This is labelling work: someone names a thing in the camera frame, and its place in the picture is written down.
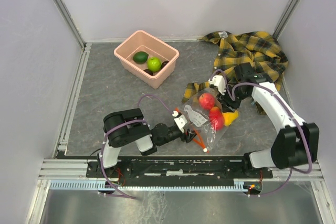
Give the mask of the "clear zip top bag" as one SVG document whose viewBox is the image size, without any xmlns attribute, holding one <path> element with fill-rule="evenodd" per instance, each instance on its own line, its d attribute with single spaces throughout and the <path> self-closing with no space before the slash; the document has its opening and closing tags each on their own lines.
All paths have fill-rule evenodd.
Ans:
<svg viewBox="0 0 336 224">
<path fill-rule="evenodd" d="M 213 129 L 208 118 L 209 110 L 204 110 L 198 103 L 198 99 L 203 93 L 211 93 L 215 97 L 215 106 L 220 108 L 222 111 L 222 106 L 217 99 L 218 92 L 212 88 L 206 88 L 196 93 L 185 103 L 178 106 L 176 110 L 181 112 L 188 120 L 188 124 L 185 129 L 192 128 L 198 131 L 198 136 L 194 141 L 203 149 L 204 152 L 210 152 L 224 136 L 228 126 L 224 126 L 218 131 Z"/>
</svg>

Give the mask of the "green fake apple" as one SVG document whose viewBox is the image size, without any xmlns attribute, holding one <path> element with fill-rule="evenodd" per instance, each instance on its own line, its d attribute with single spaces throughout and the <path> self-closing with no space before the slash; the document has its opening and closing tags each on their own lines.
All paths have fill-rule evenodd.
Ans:
<svg viewBox="0 0 336 224">
<path fill-rule="evenodd" d="M 152 72 L 158 72 L 161 70 L 161 61 L 157 57 L 152 57 L 147 60 L 147 67 Z"/>
</svg>

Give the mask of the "dark green fake avocado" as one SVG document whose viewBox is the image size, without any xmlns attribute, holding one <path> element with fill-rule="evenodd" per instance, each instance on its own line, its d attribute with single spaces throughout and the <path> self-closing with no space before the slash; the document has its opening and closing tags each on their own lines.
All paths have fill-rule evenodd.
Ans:
<svg viewBox="0 0 336 224">
<path fill-rule="evenodd" d="M 138 51 L 133 55 L 133 61 L 137 64 L 143 64 L 147 62 L 149 54 L 145 51 Z"/>
</svg>

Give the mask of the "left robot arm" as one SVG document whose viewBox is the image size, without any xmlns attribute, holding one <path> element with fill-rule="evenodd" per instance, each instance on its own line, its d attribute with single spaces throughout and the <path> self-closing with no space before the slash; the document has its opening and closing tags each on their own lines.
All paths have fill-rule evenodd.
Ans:
<svg viewBox="0 0 336 224">
<path fill-rule="evenodd" d="M 187 118 L 179 111 L 172 113 L 174 124 L 157 124 L 150 129 L 141 109 L 130 109 L 108 114 L 103 119 L 104 141 L 99 154 L 98 171 L 105 177 L 112 176 L 121 149 L 135 143 L 141 155 L 148 156 L 157 151 L 158 146 L 176 139 L 191 142 L 198 131 L 191 128 Z"/>
</svg>

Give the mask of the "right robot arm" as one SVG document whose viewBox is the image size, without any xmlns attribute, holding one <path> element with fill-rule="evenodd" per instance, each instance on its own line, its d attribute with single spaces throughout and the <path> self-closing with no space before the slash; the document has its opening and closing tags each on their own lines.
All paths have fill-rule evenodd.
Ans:
<svg viewBox="0 0 336 224">
<path fill-rule="evenodd" d="M 260 168 L 266 167 L 310 173 L 313 162 L 317 160 L 318 126 L 307 123 L 293 111 L 266 73 L 257 73 L 249 63 L 237 65 L 234 73 L 238 81 L 235 85 L 228 84 L 220 69 L 209 79 L 219 92 L 217 97 L 222 107 L 235 111 L 242 100 L 251 97 L 266 112 L 277 131 L 271 148 L 244 154 L 243 175 L 254 177 Z"/>
</svg>

